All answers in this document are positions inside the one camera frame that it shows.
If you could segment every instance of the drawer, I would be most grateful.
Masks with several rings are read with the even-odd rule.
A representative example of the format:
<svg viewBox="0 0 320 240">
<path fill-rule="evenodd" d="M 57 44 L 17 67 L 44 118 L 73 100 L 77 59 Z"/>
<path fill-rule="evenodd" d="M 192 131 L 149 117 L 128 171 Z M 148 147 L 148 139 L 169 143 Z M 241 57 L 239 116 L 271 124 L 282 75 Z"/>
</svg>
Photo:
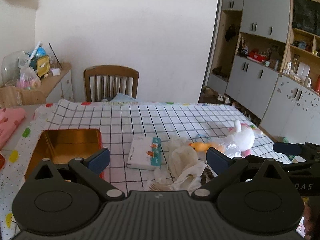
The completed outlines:
<svg viewBox="0 0 320 240">
<path fill-rule="evenodd" d="M 74 102 L 73 100 L 73 90 L 72 90 L 72 86 L 69 87 L 69 89 L 67 90 L 67 92 L 63 93 L 63 98 L 65 100 L 68 100 L 70 102 Z"/>
<path fill-rule="evenodd" d="M 71 70 L 61 79 L 62 91 L 66 92 L 71 87 Z"/>
</svg>

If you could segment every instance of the blue cloth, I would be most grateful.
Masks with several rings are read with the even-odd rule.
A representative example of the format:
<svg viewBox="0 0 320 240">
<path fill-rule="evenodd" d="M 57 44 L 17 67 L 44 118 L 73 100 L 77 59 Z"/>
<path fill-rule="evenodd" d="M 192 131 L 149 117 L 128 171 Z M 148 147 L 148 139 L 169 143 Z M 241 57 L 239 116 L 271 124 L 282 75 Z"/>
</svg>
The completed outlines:
<svg viewBox="0 0 320 240">
<path fill-rule="evenodd" d="M 138 102 L 137 99 L 129 97 L 128 95 L 124 95 L 122 93 L 118 93 L 111 102 Z"/>
</svg>

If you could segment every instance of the table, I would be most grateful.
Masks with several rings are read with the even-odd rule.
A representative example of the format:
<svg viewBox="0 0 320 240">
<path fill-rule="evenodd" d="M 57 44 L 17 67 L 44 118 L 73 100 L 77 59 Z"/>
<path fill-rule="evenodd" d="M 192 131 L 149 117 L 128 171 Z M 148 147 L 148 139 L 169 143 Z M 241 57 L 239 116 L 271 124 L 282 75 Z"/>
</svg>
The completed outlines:
<svg viewBox="0 0 320 240">
<path fill-rule="evenodd" d="M 105 180 L 127 194 L 130 190 L 143 190 L 148 180 L 154 179 L 153 171 L 125 167 L 134 134 L 161 138 L 162 165 L 166 165 L 166 155 L 169 153 L 168 142 L 173 136 L 199 141 L 224 137 L 228 133 L 228 128 L 233 127 L 234 119 L 252 125 L 235 107 L 226 105 L 137 102 L 131 105 L 81 104 L 61 100 L 57 105 L 47 106 L 40 106 L 37 109 L 38 117 L 29 125 L 30 135 L 26 138 L 20 137 L 14 148 L 19 153 L 18 160 L 11 165 L 10 163 L 6 165 L 0 179 L 1 184 L 4 185 L 0 192 L 0 200 L 4 200 L 4 203 L 0 202 L 0 208 L 3 210 L 0 213 L 0 220 L 4 240 L 19 231 L 14 220 L 11 219 L 11 204 L 23 184 L 24 171 L 42 130 L 99 129 L 102 133 L 103 146 L 109 148 L 111 152 L 110 165 L 105 169 Z M 34 108 L 30 107 L 29 115 Z M 22 134 L 26 127 L 24 125 L 27 124 L 22 123 L 15 134 Z M 6 150 L 11 150 L 8 147 L 12 147 L 15 143 L 15 136 L 13 135 L 5 146 Z M 258 136 L 252 147 L 252 154 L 289 163 L 285 155 L 272 150 L 272 145 L 272 140 L 267 136 Z M 171 174 L 167 174 L 167 179 L 171 182 L 174 180 Z"/>
</svg>

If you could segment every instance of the red box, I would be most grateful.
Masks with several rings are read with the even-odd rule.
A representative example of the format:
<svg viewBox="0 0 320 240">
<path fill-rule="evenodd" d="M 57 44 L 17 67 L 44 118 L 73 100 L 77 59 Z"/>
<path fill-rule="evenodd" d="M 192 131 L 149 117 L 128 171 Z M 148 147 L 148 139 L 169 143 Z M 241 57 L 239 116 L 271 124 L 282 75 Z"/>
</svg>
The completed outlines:
<svg viewBox="0 0 320 240">
<path fill-rule="evenodd" d="M 261 56 L 260 54 L 254 52 L 254 51 L 250 51 L 250 52 L 249 52 L 249 57 L 250 57 L 250 58 L 253 58 L 254 60 L 257 60 L 257 61 L 259 61 L 259 62 L 262 62 L 262 60 L 267 60 L 266 57 Z"/>
</svg>

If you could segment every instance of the door frame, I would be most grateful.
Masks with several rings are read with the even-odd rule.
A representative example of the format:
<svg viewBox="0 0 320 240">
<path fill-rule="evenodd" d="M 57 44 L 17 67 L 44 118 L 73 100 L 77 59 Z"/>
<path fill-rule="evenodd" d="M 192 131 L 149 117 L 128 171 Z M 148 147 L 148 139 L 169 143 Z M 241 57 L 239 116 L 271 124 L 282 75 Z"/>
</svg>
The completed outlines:
<svg viewBox="0 0 320 240">
<path fill-rule="evenodd" d="M 207 63 L 207 68 L 206 68 L 205 75 L 204 75 L 204 80 L 202 83 L 203 86 L 206 86 L 208 84 L 208 80 L 209 80 L 210 73 L 211 73 L 212 62 L 213 62 L 213 57 L 214 57 L 214 52 L 215 52 L 215 47 L 216 47 L 216 42 L 217 42 L 217 36 L 218 36 L 217 26 L 219 26 L 219 22 L 220 22 L 220 18 L 221 18 L 220 17 L 221 11 L 222 11 L 222 0 L 218 0 L 216 19 L 215 19 L 215 23 L 214 23 L 212 42 L 211 42 L 211 47 L 210 47 L 210 52 L 209 52 L 209 57 L 208 57 L 208 63 Z"/>
</svg>

